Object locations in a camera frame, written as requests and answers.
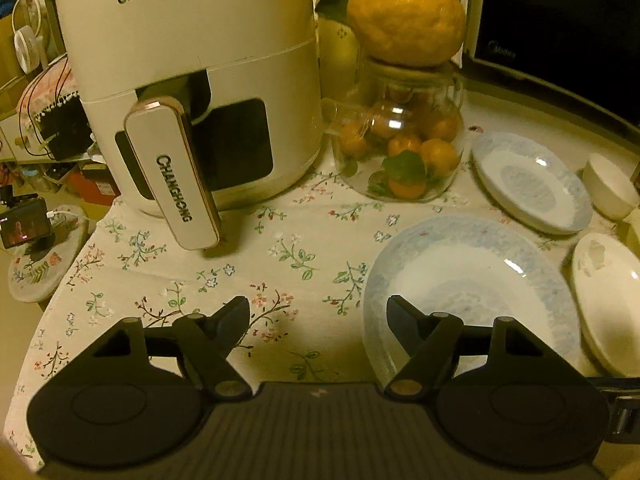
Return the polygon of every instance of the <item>charging cable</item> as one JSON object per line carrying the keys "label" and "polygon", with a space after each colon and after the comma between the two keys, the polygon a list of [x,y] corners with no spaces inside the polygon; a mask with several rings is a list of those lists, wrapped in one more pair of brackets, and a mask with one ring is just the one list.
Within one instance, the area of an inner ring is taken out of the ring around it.
{"label": "charging cable", "polygon": [[93,222],[94,224],[98,223],[94,219],[89,218],[87,215],[77,215],[75,213],[70,213],[69,211],[47,211],[47,218],[49,220],[52,220],[55,215],[75,216],[76,218],[84,218],[84,219],[88,220],[89,222]]}

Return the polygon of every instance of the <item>phone screen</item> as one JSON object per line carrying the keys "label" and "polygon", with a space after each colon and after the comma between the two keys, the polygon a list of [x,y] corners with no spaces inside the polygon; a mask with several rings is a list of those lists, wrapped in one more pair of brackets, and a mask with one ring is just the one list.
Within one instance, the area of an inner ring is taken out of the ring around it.
{"label": "phone screen", "polygon": [[0,213],[0,238],[6,249],[48,236],[51,223],[43,198],[29,200]]}

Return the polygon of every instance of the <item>white cup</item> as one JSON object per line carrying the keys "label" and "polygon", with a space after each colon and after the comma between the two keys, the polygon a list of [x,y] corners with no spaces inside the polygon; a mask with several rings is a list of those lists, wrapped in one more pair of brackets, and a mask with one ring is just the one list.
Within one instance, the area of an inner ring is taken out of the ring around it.
{"label": "white cup", "polygon": [[622,220],[640,204],[640,195],[619,167],[599,153],[591,153],[582,181],[596,209],[612,220]]}

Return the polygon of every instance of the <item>air fryer handle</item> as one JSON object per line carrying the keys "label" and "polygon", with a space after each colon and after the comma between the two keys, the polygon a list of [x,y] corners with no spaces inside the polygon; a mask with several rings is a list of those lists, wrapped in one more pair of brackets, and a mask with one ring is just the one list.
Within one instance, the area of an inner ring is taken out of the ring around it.
{"label": "air fryer handle", "polygon": [[124,120],[138,164],[175,240],[198,250],[220,241],[220,217],[191,151],[191,125],[170,96],[136,103]]}

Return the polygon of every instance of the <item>white fan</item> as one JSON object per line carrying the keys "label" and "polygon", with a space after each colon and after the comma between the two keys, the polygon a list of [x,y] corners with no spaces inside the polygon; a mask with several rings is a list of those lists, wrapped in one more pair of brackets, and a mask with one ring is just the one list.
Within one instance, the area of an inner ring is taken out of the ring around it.
{"label": "white fan", "polygon": [[18,63],[25,74],[49,65],[45,51],[49,31],[39,0],[17,0],[11,16],[14,47]]}

